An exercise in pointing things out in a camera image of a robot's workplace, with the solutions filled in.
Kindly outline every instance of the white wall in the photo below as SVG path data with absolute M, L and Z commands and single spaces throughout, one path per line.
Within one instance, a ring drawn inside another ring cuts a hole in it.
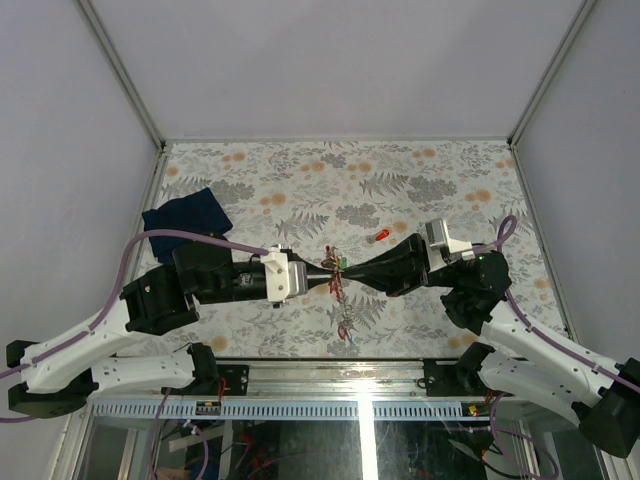
M 581 0 L 94 0 L 167 138 L 506 137 Z
M 637 0 L 601 2 L 518 146 L 579 338 L 622 361 L 640 358 L 639 24 Z
M 0 45 L 4 345 L 45 340 L 100 308 L 154 148 L 73 2 L 3 1 Z M 0 416 L 18 382 L 0 383 Z M 63 425 L 0 425 L 0 476 L 45 478 Z

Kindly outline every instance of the folded cloth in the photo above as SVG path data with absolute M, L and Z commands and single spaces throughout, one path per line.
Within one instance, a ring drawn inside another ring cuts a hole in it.
M 223 235 L 233 228 L 231 220 L 208 188 L 169 200 L 157 210 L 143 212 L 142 218 L 145 231 L 169 228 L 203 235 Z M 173 237 L 152 237 L 149 241 L 153 255 L 163 265 L 173 265 L 173 249 L 190 242 Z

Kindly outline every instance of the robotic arm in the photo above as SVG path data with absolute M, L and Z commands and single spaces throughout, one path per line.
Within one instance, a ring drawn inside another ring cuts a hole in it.
M 22 375 L 21 383 L 9 391 L 10 409 L 50 418 L 105 394 L 158 387 L 183 395 L 215 393 L 215 358 L 202 344 L 160 357 L 113 355 L 196 322 L 196 301 L 266 299 L 279 308 L 335 275 L 282 246 L 248 262 L 233 262 L 230 250 L 197 242 L 177 248 L 173 256 L 175 267 L 157 267 L 124 287 L 119 302 L 94 328 L 96 316 L 44 343 L 9 344 L 8 366 L 20 368 Z M 451 288 L 441 300 L 456 326 L 528 360 L 475 343 L 457 364 L 463 383 L 482 382 L 537 403 L 578 425 L 602 450 L 628 456 L 640 435 L 640 362 L 617 364 L 523 315 L 515 303 L 507 302 L 511 280 L 501 252 L 452 239 L 446 223 L 434 220 L 393 249 L 339 273 L 390 297 L 418 287 Z M 64 349 L 79 333 L 84 336 L 73 348 Z

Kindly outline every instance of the red object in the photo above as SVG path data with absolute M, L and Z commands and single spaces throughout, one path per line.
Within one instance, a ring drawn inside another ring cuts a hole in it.
M 379 242 L 380 240 L 384 240 L 384 239 L 385 239 L 385 238 L 387 238 L 390 234 L 391 234 L 391 232 L 385 228 L 384 230 L 382 230 L 380 233 L 378 233 L 378 234 L 376 235 L 376 242 Z

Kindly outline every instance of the floral tablecloth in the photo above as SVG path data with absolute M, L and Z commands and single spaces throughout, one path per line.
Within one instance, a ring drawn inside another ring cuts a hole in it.
M 454 238 L 490 241 L 512 213 L 520 223 L 505 254 L 515 296 L 528 313 L 563 329 L 504 142 L 174 144 L 156 205 L 205 187 L 234 224 L 230 240 L 282 243 L 316 264 L 326 245 L 336 246 L 349 265 L 360 263 L 436 217 L 447 220 Z M 366 241 L 384 228 L 389 237 Z M 247 257 L 234 253 L 238 260 Z M 155 265 L 146 245 L 138 274 Z M 447 357 L 476 340 L 445 316 L 443 289 L 387 298 L 347 282 L 345 292 L 356 320 L 353 345 L 339 339 L 341 309 L 320 286 L 280 310 L 266 301 L 201 306 L 197 324 L 121 353 L 162 354 L 201 341 L 224 356 Z

